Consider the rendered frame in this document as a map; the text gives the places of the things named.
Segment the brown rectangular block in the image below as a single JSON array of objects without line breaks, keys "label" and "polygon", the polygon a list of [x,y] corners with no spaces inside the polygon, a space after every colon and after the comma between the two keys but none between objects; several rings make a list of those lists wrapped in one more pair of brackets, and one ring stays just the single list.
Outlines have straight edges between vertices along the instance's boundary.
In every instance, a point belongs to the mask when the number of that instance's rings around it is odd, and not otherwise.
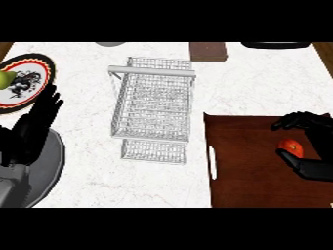
[{"label": "brown rectangular block", "polygon": [[224,42],[191,42],[189,54],[193,62],[224,62],[227,47]]}]

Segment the black appliance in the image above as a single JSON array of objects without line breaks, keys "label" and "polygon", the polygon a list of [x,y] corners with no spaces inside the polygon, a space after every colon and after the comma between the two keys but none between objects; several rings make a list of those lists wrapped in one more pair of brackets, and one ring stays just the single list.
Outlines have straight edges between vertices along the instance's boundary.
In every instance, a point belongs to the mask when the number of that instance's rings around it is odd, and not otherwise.
[{"label": "black appliance", "polygon": [[247,48],[252,49],[272,49],[272,50],[286,50],[307,48],[311,44],[310,42],[241,42]]}]

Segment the red tomato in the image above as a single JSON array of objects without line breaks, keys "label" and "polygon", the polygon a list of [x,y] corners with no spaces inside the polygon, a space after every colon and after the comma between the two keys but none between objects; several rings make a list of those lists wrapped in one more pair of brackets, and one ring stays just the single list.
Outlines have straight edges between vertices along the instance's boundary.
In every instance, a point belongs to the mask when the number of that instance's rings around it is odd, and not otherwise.
[{"label": "red tomato", "polygon": [[285,138],[277,143],[277,148],[285,149],[298,158],[304,157],[304,149],[300,142],[291,138]]}]

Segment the patterned round plate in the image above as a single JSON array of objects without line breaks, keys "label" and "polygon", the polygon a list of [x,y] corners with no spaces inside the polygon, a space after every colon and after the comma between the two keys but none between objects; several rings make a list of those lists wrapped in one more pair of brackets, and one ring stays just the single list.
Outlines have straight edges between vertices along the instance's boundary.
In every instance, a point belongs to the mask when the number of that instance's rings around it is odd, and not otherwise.
[{"label": "patterned round plate", "polygon": [[17,72],[11,86],[0,90],[0,114],[30,106],[55,79],[55,63],[43,54],[23,54],[0,63],[2,71]]}]

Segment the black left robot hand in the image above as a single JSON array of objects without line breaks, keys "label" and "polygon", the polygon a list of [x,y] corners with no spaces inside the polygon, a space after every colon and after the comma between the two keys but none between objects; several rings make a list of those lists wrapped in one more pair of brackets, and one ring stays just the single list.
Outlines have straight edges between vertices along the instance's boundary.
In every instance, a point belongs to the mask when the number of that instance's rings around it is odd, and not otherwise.
[{"label": "black left robot hand", "polygon": [[14,128],[0,125],[0,165],[30,166],[39,159],[49,128],[64,101],[56,86],[48,84],[37,95],[31,111],[17,121]]}]

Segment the grey round plate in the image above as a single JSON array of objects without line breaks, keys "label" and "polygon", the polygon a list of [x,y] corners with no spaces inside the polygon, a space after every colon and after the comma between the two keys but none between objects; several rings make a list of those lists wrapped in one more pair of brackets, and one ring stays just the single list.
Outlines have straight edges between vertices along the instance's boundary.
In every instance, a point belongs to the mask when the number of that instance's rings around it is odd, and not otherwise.
[{"label": "grey round plate", "polygon": [[[49,130],[37,161],[30,167],[31,191],[21,208],[33,208],[48,197],[61,177],[65,165],[65,145],[56,131]],[[8,167],[0,166],[0,175]]]}]

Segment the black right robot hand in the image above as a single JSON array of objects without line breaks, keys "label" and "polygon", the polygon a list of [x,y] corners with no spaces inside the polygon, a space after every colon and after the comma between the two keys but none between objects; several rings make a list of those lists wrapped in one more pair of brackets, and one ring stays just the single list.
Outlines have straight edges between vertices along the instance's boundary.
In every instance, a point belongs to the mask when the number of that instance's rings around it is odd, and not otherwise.
[{"label": "black right robot hand", "polygon": [[283,148],[276,153],[303,179],[333,183],[333,118],[307,111],[292,112],[273,123],[272,130],[294,128],[304,130],[320,159],[300,158]]}]

